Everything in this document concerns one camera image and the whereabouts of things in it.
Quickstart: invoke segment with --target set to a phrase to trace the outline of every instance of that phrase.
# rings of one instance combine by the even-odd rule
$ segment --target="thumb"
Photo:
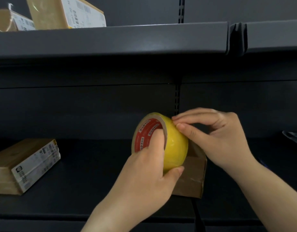
[[[164,180],[166,181],[166,184],[168,186],[168,189],[172,192],[177,180],[180,178],[184,171],[184,167],[180,166],[177,168],[173,168],[169,170],[165,175],[164,175]]]
[[[214,138],[212,136],[200,131],[199,129],[193,127],[190,124],[179,123],[176,125],[176,127],[182,134],[184,134],[186,137],[188,137],[202,149],[204,149],[205,145],[208,145],[211,142],[213,142]]]

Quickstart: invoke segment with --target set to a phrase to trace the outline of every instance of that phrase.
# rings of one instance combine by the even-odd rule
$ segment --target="right hand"
[[[207,157],[234,177],[242,170],[258,163],[253,157],[235,113],[196,108],[172,117],[177,129],[198,144]],[[206,134],[190,124],[201,123],[210,127]]]

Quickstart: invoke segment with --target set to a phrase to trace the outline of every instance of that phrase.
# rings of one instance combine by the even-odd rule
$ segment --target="packing tape roll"
[[[132,138],[131,152],[146,148],[156,129],[163,129],[165,135],[164,171],[181,166],[187,155],[188,139],[177,130],[170,118],[160,113],[150,113],[140,121]]]

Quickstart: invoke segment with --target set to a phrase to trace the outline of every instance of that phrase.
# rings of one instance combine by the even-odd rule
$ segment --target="cardboard box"
[[[101,10],[85,0],[27,0],[37,30],[106,27]]]
[[[0,32],[35,30],[34,22],[9,9],[0,9]]]
[[[1,151],[0,194],[23,194],[58,160],[55,139],[24,139]]]
[[[173,195],[201,198],[203,194],[207,158],[204,151],[189,140],[188,152],[183,163],[184,172],[177,181]]]

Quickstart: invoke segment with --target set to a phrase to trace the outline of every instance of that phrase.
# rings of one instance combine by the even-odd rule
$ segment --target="hand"
[[[180,132],[198,144],[210,160],[232,177],[257,162],[235,113],[196,108],[178,114],[172,120]],[[211,132],[206,134],[190,125],[194,123],[208,125]]]
[[[132,153],[83,232],[129,231],[168,201],[184,167],[171,169],[163,176],[164,143],[163,130],[157,129],[148,148]]]

